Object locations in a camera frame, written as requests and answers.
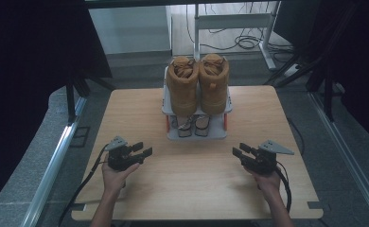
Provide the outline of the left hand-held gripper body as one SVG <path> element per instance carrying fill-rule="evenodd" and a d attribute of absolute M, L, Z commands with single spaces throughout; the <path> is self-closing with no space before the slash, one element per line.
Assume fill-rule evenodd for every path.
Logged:
<path fill-rule="evenodd" d="M 120 136 L 116 136 L 104 150 L 109 152 L 108 166 L 113 170 L 124 171 L 136 163 L 131 157 L 132 147 Z"/>

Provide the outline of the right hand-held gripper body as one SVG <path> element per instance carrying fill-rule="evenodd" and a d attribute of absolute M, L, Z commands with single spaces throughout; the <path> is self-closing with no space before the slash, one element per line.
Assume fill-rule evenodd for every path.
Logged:
<path fill-rule="evenodd" d="M 270 174 L 276 169 L 277 154 L 293 155 L 294 152 L 273 140 L 267 140 L 256 148 L 251 165 L 245 167 L 260 175 Z"/>

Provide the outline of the white two-tier shoe rack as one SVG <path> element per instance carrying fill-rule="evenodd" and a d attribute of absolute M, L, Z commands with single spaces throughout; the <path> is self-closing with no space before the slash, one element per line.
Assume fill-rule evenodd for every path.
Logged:
<path fill-rule="evenodd" d="M 179 135 L 180 125 L 177 120 L 177 116 L 171 108 L 170 91 L 167 87 L 167 69 L 168 67 L 165 68 L 162 98 L 162 113 L 166 116 L 167 138 L 169 140 L 183 141 L 224 139 L 227 135 L 227 115 L 233 110 L 230 91 L 227 91 L 224 111 L 220 114 L 209 116 L 208 132 L 205 136 L 200 136 L 196 133 L 196 120 L 201 116 L 206 116 L 206 113 L 204 113 L 201 108 L 202 91 L 200 85 L 197 85 L 197 110 L 187 120 L 187 124 L 190 126 L 191 134 L 187 137 L 181 137 Z"/>

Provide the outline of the black silver strap sandal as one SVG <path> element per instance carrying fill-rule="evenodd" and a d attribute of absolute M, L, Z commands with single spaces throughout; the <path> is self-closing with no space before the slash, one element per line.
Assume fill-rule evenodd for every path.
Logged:
<path fill-rule="evenodd" d="M 171 127 L 176 131 L 179 138 L 186 138 L 192 135 L 192 116 L 177 116 L 171 117 Z"/>
<path fill-rule="evenodd" d="M 199 115 L 195 121 L 195 134 L 201 137 L 206 137 L 209 133 L 210 116 Z"/>

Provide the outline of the tan suede boot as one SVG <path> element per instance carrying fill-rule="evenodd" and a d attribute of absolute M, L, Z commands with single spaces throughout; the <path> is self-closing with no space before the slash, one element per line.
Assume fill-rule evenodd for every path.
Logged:
<path fill-rule="evenodd" d="M 202 91 L 201 107 L 209 115 L 221 114 L 226 108 L 229 62 L 218 54 L 207 54 L 199 63 Z"/>
<path fill-rule="evenodd" d="M 181 117 L 190 116 L 197 110 L 197 83 L 199 65 L 188 57 L 173 59 L 167 69 L 167 88 L 170 91 L 172 111 Z"/>

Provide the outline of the person's left hand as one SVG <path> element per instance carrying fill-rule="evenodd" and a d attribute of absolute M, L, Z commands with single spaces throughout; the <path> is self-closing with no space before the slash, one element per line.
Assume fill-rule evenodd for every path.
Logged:
<path fill-rule="evenodd" d="M 138 167 L 139 164 L 129 166 L 124 171 L 117 171 L 104 163 L 102 166 L 102 175 L 104 182 L 103 195 L 108 198 L 117 198 L 120 190 L 124 187 L 126 179 L 132 174 Z"/>

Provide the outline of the person's right hand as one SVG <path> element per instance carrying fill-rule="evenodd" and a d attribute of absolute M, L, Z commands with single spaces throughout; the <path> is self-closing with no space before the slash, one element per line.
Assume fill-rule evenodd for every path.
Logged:
<path fill-rule="evenodd" d="M 282 201 L 279 192 L 280 178 L 275 172 L 268 175 L 260 175 L 248 168 L 245 168 L 245 170 L 254 177 L 268 204 L 279 203 Z"/>

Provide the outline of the dark floor plate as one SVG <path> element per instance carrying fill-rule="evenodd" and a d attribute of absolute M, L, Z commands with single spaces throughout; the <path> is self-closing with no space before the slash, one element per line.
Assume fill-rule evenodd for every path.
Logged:
<path fill-rule="evenodd" d="M 90 128 L 89 127 L 77 127 L 73 138 L 70 142 L 71 148 L 84 148 L 88 140 Z"/>

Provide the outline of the black metal stand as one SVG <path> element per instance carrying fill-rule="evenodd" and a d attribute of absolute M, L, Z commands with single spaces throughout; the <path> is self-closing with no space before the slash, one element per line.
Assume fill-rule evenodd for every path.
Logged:
<path fill-rule="evenodd" d="M 67 77 L 66 81 L 66 98 L 67 98 L 67 111 L 68 111 L 68 125 L 71 126 L 75 120 L 79 117 L 76 110 L 76 102 L 74 93 L 82 98 L 90 95 L 90 87 L 87 84 L 87 79 L 95 82 L 96 84 L 108 89 L 109 91 L 115 90 L 115 87 L 106 80 L 92 76 L 89 73 L 81 73 L 80 75 L 71 75 Z"/>

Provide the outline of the white power strip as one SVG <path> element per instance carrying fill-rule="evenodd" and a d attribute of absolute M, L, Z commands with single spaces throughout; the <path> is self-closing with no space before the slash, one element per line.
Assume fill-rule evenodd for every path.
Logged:
<path fill-rule="evenodd" d="M 295 74 L 299 69 L 301 68 L 301 66 L 299 64 L 294 64 L 292 65 L 285 73 L 284 73 L 284 76 L 287 78 L 287 77 L 290 77 L 292 76 L 293 74 Z"/>

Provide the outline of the black tripod stand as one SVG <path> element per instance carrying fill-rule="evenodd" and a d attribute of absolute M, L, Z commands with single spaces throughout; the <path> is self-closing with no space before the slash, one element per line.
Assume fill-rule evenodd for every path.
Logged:
<path fill-rule="evenodd" d="M 294 54 L 270 75 L 265 85 L 273 85 L 276 88 L 281 88 L 306 74 L 310 74 L 306 83 L 306 88 L 309 92 L 317 92 L 320 86 L 324 85 L 324 114 L 330 122 L 333 122 L 332 98 L 335 95 L 333 91 L 334 79 L 330 73 L 327 57 L 325 55 L 318 57 L 312 62 L 303 63 L 294 73 L 277 81 L 299 61 L 300 57 L 300 54 Z"/>

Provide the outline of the dark curtain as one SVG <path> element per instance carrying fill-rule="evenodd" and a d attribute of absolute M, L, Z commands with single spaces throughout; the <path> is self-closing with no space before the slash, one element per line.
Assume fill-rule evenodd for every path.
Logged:
<path fill-rule="evenodd" d="M 369 0 L 286 0 L 302 17 L 288 28 L 300 34 L 314 19 L 309 42 L 297 52 L 313 64 L 307 89 L 325 87 L 325 112 L 331 113 L 332 85 L 344 88 L 342 104 L 369 133 Z"/>
<path fill-rule="evenodd" d="M 85 0 L 0 0 L 0 192 L 69 79 L 111 74 Z"/>

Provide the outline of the aluminium rail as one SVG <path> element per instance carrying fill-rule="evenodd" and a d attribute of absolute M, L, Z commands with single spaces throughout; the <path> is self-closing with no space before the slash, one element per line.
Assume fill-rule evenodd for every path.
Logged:
<path fill-rule="evenodd" d="M 20 224 L 20 227 L 36 226 L 39 217 L 44 210 L 44 206 L 50 194 L 52 186 L 59 174 L 64 156 L 78 127 L 79 120 L 85 107 L 86 101 L 86 98 L 79 97 L 78 101 L 75 103 L 73 111 L 74 120 L 72 123 L 68 123 L 64 127 L 58 145 L 56 146 L 54 153 L 51 156 L 42 180 L 40 181 L 34 197 L 26 210 L 26 214 L 22 223 Z"/>
<path fill-rule="evenodd" d="M 346 144 L 336 124 L 332 122 L 325 114 L 324 104 L 322 103 L 322 101 L 315 94 L 308 93 L 307 95 L 369 207 L 368 178 L 366 177 L 356 158 L 352 154 L 350 147 Z"/>

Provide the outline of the white metal desk frame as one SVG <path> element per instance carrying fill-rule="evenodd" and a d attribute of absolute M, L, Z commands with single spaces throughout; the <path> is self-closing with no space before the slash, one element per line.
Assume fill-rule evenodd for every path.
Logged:
<path fill-rule="evenodd" d="M 277 12 L 281 2 L 275 1 L 273 9 L 266 13 L 247 13 L 247 14 L 226 14 L 226 15 L 200 15 L 199 5 L 195 5 L 195 25 L 194 25 L 194 48 L 193 57 L 200 58 L 199 32 L 206 29 L 220 28 L 264 28 L 263 41 L 259 43 L 259 49 L 264 57 L 269 70 L 276 69 L 276 65 L 269 53 L 268 43 L 271 38 L 272 30 L 276 20 Z"/>

